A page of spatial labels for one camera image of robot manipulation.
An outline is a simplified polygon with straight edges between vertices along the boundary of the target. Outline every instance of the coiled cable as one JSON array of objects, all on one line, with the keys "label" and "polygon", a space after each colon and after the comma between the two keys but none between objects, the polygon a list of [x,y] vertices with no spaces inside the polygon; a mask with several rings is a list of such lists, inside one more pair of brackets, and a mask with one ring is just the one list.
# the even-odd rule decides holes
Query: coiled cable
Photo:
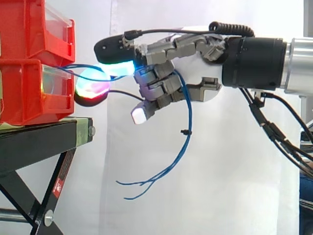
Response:
[{"label": "coiled cable", "polygon": [[213,21],[209,25],[209,30],[216,34],[223,35],[242,35],[243,37],[254,37],[254,31],[242,24],[230,24]]}]

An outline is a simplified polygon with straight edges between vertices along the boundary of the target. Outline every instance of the red warning sticker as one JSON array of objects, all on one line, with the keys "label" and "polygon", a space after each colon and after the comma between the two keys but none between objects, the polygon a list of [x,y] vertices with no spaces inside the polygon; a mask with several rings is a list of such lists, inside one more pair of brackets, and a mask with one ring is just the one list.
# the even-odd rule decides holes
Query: red warning sticker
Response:
[{"label": "red warning sticker", "polygon": [[60,178],[58,178],[57,181],[55,182],[52,192],[56,198],[60,197],[63,184],[64,184],[64,181],[61,180]]}]

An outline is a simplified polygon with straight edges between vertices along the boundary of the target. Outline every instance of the white wall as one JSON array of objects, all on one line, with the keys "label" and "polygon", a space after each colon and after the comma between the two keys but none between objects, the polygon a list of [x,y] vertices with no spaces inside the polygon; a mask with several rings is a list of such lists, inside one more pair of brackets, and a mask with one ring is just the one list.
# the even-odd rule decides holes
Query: white wall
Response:
[{"label": "white wall", "polygon": [[[95,64],[94,44],[110,31],[110,0],[48,0],[54,8],[76,22],[76,61]],[[100,191],[107,142],[107,105],[94,108],[75,107],[78,117],[93,117],[96,136],[92,143],[77,149],[62,195],[55,221],[66,235],[98,235]],[[42,200],[57,157],[19,171],[22,178]],[[0,207],[10,203],[0,194]],[[1,235],[26,235],[26,224],[0,222]]]}]

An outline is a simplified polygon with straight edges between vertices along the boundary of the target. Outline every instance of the metal rod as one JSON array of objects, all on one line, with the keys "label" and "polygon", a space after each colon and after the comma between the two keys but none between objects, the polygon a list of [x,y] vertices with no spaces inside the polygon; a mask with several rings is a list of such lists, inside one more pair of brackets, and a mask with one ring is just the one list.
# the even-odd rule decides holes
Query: metal rod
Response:
[{"label": "metal rod", "polygon": [[28,223],[19,211],[11,209],[0,209],[0,221]]}]

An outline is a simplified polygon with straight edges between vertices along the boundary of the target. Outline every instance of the black cylindrical joint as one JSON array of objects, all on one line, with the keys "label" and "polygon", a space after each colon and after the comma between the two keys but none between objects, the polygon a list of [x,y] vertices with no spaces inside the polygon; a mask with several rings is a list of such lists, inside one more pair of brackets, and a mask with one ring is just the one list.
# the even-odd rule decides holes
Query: black cylindrical joint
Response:
[{"label": "black cylindrical joint", "polygon": [[230,38],[223,85],[274,91],[281,84],[286,45],[277,38]]}]

